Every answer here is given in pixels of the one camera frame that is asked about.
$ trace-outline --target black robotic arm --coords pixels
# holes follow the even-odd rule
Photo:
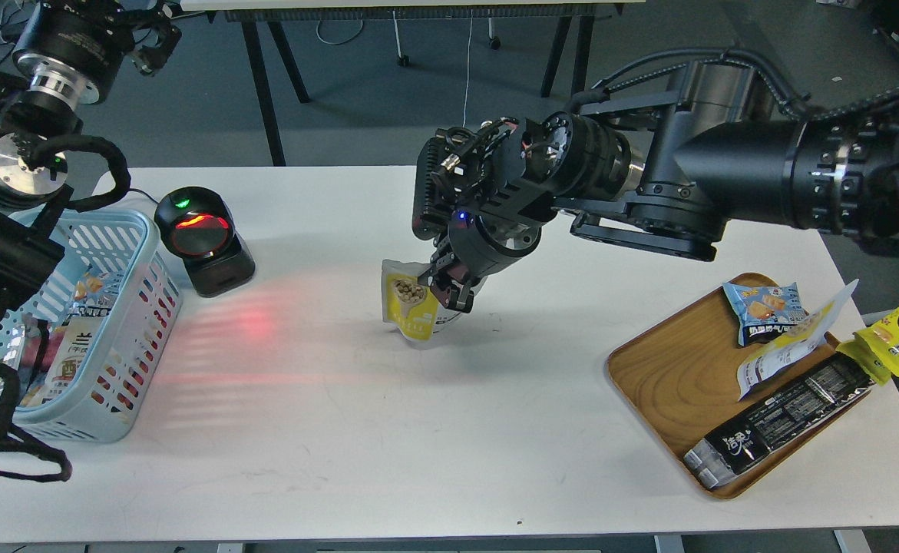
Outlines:
[[[618,81],[679,56],[695,59]],[[663,92],[613,97],[660,77]],[[534,251],[559,210],[582,238],[701,261],[733,218],[899,252],[899,87],[822,110],[758,53],[686,48],[625,66],[543,123],[501,121],[439,130],[418,159],[411,226],[434,239],[423,277],[449,309],[470,311],[471,288]],[[626,131],[653,133],[646,159]]]

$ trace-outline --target black snack package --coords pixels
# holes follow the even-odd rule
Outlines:
[[[873,384],[855,361],[835,353],[706,434],[685,454],[685,465],[706,488],[730,483]]]

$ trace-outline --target robotic arm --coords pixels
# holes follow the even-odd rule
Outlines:
[[[122,59],[152,75],[166,63],[180,38],[170,20],[176,4],[157,0],[147,10],[125,10],[116,0],[43,0],[16,47],[13,60],[25,78],[0,73],[0,322],[36,294],[63,259],[50,239],[63,210],[96,210],[117,202],[130,186],[124,155],[102,137],[81,135],[75,111],[108,97]],[[157,39],[139,46],[133,33],[147,29]],[[64,151],[87,151],[107,161],[115,187],[99,196],[72,200]],[[16,223],[12,211],[43,206],[34,223]],[[38,481],[66,480],[70,462],[59,449],[36,440],[12,423],[18,405],[18,375],[0,364],[0,451],[27,452],[55,462],[59,473],[0,475]]]
[[[695,59],[617,81],[680,56]],[[660,77],[663,92],[611,98]],[[773,108],[784,118],[772,120]],[[653,133],[646,162],[624,131]],[[415,178],[411,229],[435,242],[420,280],[446,308],[469,312],[471,288],[533,252],[559,210],[574,214],[576,236],[701,261],[715,259],[732,218],[844,234],[895,255],[899,87],[822,111],[755,52],[686,48],[636,60],[544,123],[440,129]]]

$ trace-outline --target white cord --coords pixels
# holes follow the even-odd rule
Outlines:
[[[473,14],[470,14],[470,38],[466,42],[466,91],[463,92],[463,127],[466,127],[466,106],[470,101],[470,49],[473,46]]]

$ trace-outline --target barcode scanner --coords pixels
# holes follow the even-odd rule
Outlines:
[[[200,296],[214,297],[255,276],[255,260],[217,192],[199,186],[174,190],[159,202],[154,220],[162,243],[183,260]]]

